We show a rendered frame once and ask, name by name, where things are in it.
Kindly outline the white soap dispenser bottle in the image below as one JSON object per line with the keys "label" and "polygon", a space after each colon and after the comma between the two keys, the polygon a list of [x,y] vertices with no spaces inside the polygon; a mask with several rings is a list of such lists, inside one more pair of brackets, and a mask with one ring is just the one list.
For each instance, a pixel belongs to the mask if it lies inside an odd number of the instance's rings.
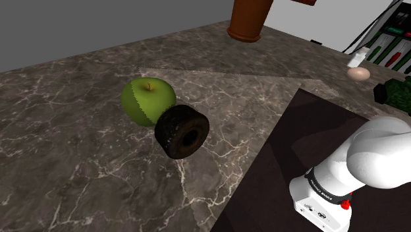
{"label": "white soap dispenser bottle", "polygon": [[347,67],[355,68],[360,65],[360,63],[366,58],[366,55],[370,49],[368,47],[361,47],[352,56],[351,60],[348,62]]}

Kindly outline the green and black toy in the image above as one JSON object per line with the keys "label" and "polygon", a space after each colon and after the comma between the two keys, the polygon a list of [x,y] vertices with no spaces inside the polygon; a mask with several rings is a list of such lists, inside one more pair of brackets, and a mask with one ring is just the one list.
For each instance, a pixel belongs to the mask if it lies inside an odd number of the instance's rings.
{"label": "green and black toy", "polygon": [[373,88],[374,101],[407,112],[411,117],[411,76],[404,81],[390,79]]}

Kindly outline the beige egg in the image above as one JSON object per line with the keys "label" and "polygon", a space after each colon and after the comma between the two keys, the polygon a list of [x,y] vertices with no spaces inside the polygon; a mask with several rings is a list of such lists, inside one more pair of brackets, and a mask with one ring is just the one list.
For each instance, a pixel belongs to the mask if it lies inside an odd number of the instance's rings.
{"label": "beige egg", "polygon": [[370,78],[371,74],[369,70],[363,67],[349,68],[346,72],[347,76],[356,82],[365,81]]}

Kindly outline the green apple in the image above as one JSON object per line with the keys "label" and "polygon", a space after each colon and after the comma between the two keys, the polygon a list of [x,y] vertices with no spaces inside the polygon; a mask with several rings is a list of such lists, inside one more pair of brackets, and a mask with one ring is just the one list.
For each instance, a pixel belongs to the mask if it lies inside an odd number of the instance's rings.
{"label": "green apple", "polygon": [[176,100],[173,87],[154,77],[131,80],[121,92],[125,113],[143,127],[155,126],[160,116],[176,104]]}

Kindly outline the rack with green red items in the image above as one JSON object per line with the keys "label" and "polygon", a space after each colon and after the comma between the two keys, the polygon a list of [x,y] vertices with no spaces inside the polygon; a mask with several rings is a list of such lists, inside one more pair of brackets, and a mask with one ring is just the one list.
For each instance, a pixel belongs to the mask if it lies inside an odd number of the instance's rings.
{"label": "rack with green red items", "polygon": [[411,0],[393,0],[354,41],[358,45],[351,55],[411,74]]}

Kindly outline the dark robot stand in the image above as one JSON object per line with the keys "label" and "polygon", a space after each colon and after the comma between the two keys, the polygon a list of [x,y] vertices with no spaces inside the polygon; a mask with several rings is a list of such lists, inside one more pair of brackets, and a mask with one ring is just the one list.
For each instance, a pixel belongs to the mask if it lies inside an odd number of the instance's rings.
{"label": "dark robot stand", "polygon": [[[367,119],[299,89],[210,232],[322,232],[295,211],[288,185]],[[353,194],[348,232],[411,232],[411,183]]]}

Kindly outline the brown cylindrical vase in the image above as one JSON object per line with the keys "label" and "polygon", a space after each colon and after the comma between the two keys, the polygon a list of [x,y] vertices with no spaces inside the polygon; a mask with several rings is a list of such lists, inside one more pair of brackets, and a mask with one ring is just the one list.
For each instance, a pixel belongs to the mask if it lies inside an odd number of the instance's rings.
{"label": "brown cylindrical vase", "polygon": [[258,41],[272,3],[273,0],[234,0],[228,35],[241,42]]}

